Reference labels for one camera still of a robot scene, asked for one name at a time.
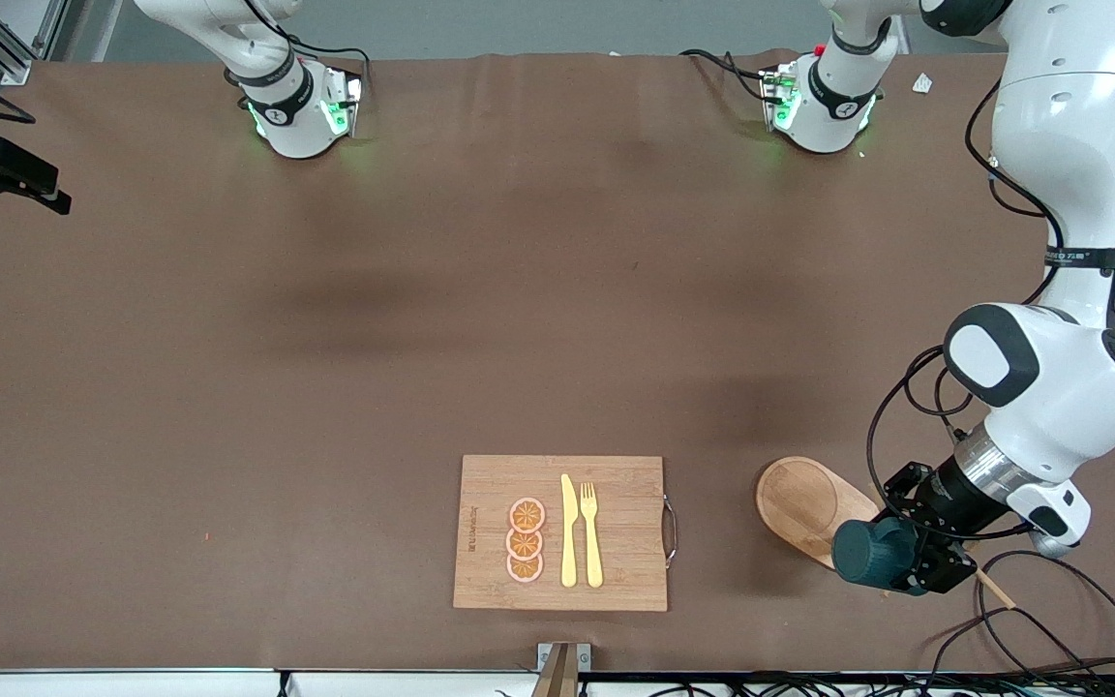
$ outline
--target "brown table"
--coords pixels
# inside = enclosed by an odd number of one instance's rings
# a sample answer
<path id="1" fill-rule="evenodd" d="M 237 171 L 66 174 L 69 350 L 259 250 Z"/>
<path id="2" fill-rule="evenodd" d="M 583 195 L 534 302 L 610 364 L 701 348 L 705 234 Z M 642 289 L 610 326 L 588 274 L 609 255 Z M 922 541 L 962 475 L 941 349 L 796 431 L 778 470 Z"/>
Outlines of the brown table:
<path id="1" fill-rule="evenodd" d="M 686 58 L 381 62 L 362 141 L 313 162 L 253 136 L 221 66 L 37 66 L 12 97 L 40 124 L 3 133 L 75 206 L 0 195 L 0 667 L 502 669 L 544 640 L 600 669 L 929 666 L 970 584 L 843 583 L 752 481 L 804 454 L 866 486 L 912 354 L 1037 281 L 1039 224 L 961 146 L 1000 66 L 899 58 L 872 127 L 813 156 Z M 911 410 L 882 428 L 885 476 L 948 455 Z M 453 609 L 465 453 L 663 455 L 670 611 Z M 1078 484 L 1070 560 L 1115 592 L 1115 453 Z M 1078 583 L 997 579 L 1115 654 Z M 947 666 L 1005 664 L 975 635 Z"/>

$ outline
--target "orange slice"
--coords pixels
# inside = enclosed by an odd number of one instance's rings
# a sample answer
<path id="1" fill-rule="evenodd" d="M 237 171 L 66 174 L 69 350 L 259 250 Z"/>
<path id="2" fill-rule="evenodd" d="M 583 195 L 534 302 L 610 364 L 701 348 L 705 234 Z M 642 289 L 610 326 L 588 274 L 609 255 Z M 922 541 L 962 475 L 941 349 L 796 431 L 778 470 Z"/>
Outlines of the orange slice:
<path id="1" fill-rule="evenodd" d="M 540 554 L 540 549 L 544 545 L 544 540 L 539 532 L 518 532 L 510 530 L 505 533 L 505 551 L 515 560 L 535 560 Z"/>
<path id="2" fill-rule="evenodd" d="M 505 559 L 505 573 L 510 574 L 514 581 L 520 583 L 531 583 L 540 578 L 540 572 L 545 569 L 544 556 L 536 555 L 534 560 L 515 560 L 514 556 Z"/>
<path id="3" fill-rule="evenodd" d="M 517 532 L 535 532 L 545 524 L 545 507 L 530 495 L 510 506 L 510 526 Z"/>

